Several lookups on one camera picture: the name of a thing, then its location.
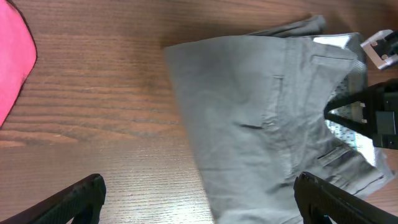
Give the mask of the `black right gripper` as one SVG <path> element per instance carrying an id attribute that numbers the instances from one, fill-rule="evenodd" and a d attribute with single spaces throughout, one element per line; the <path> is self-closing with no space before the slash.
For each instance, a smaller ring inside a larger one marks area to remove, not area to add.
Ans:
<path id="1" fill-rule="evenodd" d="M 364 90 L 331 100 L 324 109 L 324 118 L 366 137 L 373 136 L 373 120 L 374 146 L 397 150 L 397 79 L 379 83 L 373 99 Z"/>

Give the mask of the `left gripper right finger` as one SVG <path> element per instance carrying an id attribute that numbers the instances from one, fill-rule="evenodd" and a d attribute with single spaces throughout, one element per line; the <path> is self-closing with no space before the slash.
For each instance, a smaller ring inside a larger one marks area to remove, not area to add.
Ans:
<path id="1" fill-rule="evenodd" d="M 309 173 L 294 183 L 304 224 L 397 224 L 397 217 Z"/>

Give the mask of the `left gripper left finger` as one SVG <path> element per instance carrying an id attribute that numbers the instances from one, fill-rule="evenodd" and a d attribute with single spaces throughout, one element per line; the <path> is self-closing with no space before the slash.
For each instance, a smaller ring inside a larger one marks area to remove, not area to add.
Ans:
<path id="1" fill-rule="evenodd" d="M 100 174 L 91 174 L 1 224 L 98 224 L 106 197 Z"/>

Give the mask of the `grey shorts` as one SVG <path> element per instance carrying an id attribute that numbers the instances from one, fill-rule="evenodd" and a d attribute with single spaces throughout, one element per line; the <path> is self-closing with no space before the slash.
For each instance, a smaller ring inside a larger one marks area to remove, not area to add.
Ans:
<path id="1" fill-rule="evenodd" d="M 246 35 L 167 47 L 165 59 L 217 223 L 301 223 L 303 171 L 359 197 L 394 178 L 327 127 L 346 77 L 364 86 L 358 33 L 325 35 L 322 16 Z"/>

